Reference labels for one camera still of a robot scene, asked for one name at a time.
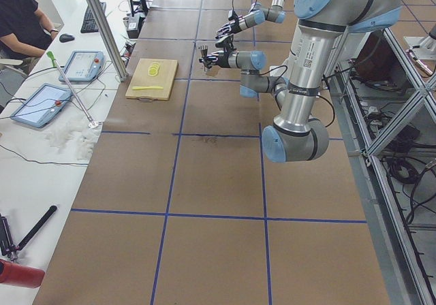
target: metal shelf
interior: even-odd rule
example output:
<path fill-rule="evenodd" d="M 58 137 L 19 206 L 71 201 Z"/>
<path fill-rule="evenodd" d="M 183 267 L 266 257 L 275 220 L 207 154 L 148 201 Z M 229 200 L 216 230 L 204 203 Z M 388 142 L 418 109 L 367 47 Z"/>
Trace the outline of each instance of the metal shelf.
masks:
<path fill-rule="evenodd" d="M 393 37 L 390 31 L 386 31 L 387 38 Z M 433 83 L 434 80 L 424 82 L 416 69 L 410 63 L 404 51 L 398 45 L 395 39 L 388 40 L 394 53 L 399 59 L 400 64 L 403 66 L 408 78 L 414 86 L 415 91 L 401 106 L 399 111 L 392 117 L 388 125 L 380 132 L 380 134 L 374 139 L 367 129 L 364 116 L 360 110 L 359 98 L 356 97 L 354 89 L 348 83 L 348 73 L 341 75 L 343 80 L 343 94 L 347 94 L 351 110 L 357 119 L 357 126 L 359 128 L 360 136 L 364 142 L 363 154 L 367 157 L 367 165 L 371 166 L 377 177 L 377 182 L 381 191 L 384 202 L 389 212 L 390 220 L 395 230 L 395 234 L 401 245 L 403 257 L 407 262 L 411 277 L 413 278 L 416 291 L 418 292 L 421 304 L 429 305 L 434 304 L 433 289 L 428 279 L 425 279 L 424 274 L 426 272 L 423 267 L 422 261 L 416 256 L 417 249 L 414 240 L 411 237 L 410 230 L 408 230 L 403 224 L 403 211 L 399 206 L 399 201 L 396 195 L 393 195 L 390 188 L 388 179 L 386 178 L 386 171 L 379 159 L 380 153 L 385 147 L 395 139 L 398 133 L 417 116 L 421 111 L 427 111 L 430 117 L 436 123 L 436 101 L 434 95 L 431 93 L 429 82 Z M 339 64 L 339 69 L 347 67 L 348 64 Z"/>

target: black shirt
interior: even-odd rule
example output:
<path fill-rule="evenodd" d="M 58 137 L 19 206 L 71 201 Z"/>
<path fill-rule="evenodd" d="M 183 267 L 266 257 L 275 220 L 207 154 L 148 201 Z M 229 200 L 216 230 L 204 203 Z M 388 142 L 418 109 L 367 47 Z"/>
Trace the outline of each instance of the black shirt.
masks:
<path fill-rule="evenodd" d="M 15 34 L 18 41 L 46 50 L 52 39 L 47 35 L 35 11 L 35 0 L 0 0 L 0 37 Z M 12 59 L 24 59 L 28 55 L 17 53 L 0 42 L 0 48 Z"/>

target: wooden cutting board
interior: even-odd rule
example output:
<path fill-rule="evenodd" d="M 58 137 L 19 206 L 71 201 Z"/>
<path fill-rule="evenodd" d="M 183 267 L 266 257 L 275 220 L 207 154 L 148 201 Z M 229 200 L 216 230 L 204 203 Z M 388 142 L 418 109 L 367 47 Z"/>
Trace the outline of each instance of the wooden cutting board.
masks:
<path fill-rule="evenodd" d="M 149 75 L 149 68 L 154 64 L 159 65 L 156 76 Z M 170 98 L 172 84 L 177 70 L 177 60 L 167 59 L 140 59 L 135 73 L 125 94 L 128 99 L 160 99 L 167 101 Z M 134 90 L 134 87 L 142 88 L 147 86 L 159 86 L 162 89 L 140 89 Z"/>

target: keyboard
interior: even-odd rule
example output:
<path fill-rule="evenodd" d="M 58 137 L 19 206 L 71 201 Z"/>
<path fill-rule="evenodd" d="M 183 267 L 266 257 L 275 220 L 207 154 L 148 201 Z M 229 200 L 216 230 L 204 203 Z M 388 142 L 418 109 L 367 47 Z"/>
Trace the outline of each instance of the keyboard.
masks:
<path fill-rule="evenodd" d="M 106 11 L 106 2 L 100 2 L 102 5 L 103 12 Z M 81 33 L 95 33 L 98 31 L 97 23 L 94 19 L 93 13 L 89 6 L 87 10 L 84 12 L 82 28 L 80 29 Z"/>

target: chair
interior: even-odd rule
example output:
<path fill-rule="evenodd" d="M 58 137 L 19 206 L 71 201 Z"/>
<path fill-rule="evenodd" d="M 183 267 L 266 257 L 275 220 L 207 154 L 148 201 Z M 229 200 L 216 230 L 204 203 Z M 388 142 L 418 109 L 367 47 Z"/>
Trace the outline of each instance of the chair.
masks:
<path fill-rule="evenodd" d="M 0 50 L 0 112 L 25 81 L 26 73 L 19 69 L 21 60 L 8 59 Z"/>

